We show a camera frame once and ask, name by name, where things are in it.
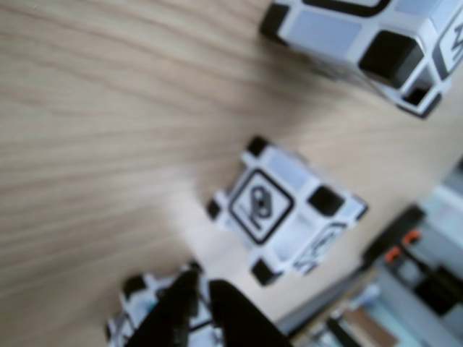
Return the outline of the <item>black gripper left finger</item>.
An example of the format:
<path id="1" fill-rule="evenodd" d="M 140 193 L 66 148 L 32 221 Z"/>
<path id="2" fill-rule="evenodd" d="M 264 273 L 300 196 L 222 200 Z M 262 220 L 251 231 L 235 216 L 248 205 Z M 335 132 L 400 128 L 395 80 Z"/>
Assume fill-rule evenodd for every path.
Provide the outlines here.
<path id="1" fill-rule="evenodd" d="M 182 273 L 128 340 L 128 346 L 186 346 L 190 317 L 197 309 L 199 272 Z"/>

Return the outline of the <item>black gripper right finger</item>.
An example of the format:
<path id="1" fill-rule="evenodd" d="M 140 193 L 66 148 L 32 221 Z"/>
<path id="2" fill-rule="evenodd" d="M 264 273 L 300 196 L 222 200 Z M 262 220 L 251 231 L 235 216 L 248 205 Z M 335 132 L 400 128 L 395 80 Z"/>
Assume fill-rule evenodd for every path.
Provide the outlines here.
<path id="1" fill-rule="evenodd" d="M 290 346 L 288 338 L 238 288 L 226 280 L 209 283 L 215 323 L 225 346 Z"/>

